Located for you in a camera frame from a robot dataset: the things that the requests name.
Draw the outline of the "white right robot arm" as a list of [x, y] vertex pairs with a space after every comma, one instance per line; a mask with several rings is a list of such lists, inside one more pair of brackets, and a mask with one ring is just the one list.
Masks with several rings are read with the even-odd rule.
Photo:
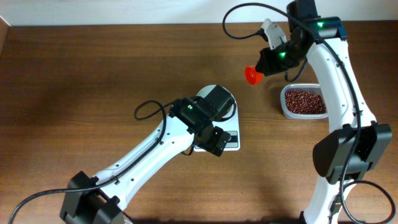
[[256, 72], [285, 72], [306, 60], [317, 76], [329, 120], [329, 134], [313, 148], [318, 173], [302, 223], [336, 223], [346, 212], [346, 198], [364, 183], [392, 139], [389, 125], [379, 124], [368, 108], [349, 60], [345, 28], [338, 17], [320, 17], [313, 1], [293, 1], [284, 15], [290, 38], [270, 22], [262, 26], [269, 43]]

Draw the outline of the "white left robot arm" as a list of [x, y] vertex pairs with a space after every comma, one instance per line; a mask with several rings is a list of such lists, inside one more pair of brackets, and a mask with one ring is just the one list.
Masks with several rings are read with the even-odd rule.
[[124, 209], [136, 192], [169, 160], [196, 146], [220, 156], [231, 137], [219, 127], [235, 117], [236, 102], [224, 87], [204, 87], [197, 96], [177, 99], [162, 122], [122, 159], [68, 183], [60, 218], [65, 223], [132, 223]]

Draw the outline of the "red measuring scoop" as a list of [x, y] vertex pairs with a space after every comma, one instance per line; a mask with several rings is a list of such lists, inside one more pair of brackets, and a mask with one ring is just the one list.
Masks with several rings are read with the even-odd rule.
[[244, 69], [244, 76], [250, 85], [257, 85], [261, 82], [263, 74], [256, 71], [255, 66], [248, 66]]

